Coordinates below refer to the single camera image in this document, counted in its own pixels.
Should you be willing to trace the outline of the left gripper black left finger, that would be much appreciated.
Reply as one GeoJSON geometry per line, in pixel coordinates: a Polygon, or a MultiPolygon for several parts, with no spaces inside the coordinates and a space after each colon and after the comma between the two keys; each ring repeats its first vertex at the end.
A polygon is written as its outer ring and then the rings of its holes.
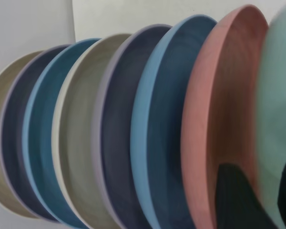
{"type": "Polygon", "coordinates": [[[217,172],[215,209],[218,229],[276,229],[242,170],[223,163],[217,172]]]}

